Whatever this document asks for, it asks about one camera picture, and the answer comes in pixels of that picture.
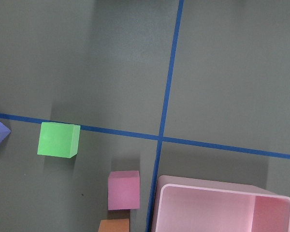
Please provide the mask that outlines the magenta foam block near tray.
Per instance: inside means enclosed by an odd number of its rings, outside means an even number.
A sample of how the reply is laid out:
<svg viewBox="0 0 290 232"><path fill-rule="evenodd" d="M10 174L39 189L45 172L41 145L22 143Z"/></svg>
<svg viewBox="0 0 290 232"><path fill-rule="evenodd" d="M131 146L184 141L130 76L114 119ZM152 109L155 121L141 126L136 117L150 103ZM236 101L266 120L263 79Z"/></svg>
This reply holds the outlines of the magenta foam block near tray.
<svg viewBox="0 0 290 232"><path fill-rule="evenodd" d="M108 210L140 208L139 171L113 171L108 176Z"/></svg>

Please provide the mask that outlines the green foam block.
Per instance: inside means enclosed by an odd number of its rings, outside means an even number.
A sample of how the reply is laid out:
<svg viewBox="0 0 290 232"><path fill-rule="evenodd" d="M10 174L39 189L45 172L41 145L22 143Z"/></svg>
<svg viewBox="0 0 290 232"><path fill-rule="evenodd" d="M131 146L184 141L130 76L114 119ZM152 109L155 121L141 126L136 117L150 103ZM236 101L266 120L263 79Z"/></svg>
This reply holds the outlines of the green foam block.
<svg viewBox="0 0 290 232"><path fill-rule="evenodd" d="M72 158L78 153L79 125L56 122L41 124L38 155Z"/></svg>

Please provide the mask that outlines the pink plastic tray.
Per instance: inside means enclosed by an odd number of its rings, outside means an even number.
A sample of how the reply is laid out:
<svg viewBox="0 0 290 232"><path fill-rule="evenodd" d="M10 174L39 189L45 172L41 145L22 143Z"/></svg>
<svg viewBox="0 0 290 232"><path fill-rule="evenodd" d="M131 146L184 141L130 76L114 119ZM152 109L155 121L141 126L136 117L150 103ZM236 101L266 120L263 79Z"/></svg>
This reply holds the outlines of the pink plastic tray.
<svg viewBox="0 0 290 232"><path fill-rule="evenodd" d="M289 232L290 197L236 183L162 175L153 232Z"/></svg>

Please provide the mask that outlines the orange foam block near tray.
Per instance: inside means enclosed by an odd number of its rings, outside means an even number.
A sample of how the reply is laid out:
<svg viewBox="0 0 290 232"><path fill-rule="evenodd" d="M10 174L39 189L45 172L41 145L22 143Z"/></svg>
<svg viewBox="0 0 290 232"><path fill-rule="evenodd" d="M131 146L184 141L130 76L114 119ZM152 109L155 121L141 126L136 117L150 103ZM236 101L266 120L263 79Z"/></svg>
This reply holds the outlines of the orange foam block near tray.
<svg viewBox="0 0 290 232"><path fill-rule="evenodd" d="M104 219L101 220L98 232L129 232L130 220L127 219Z"/></svg>

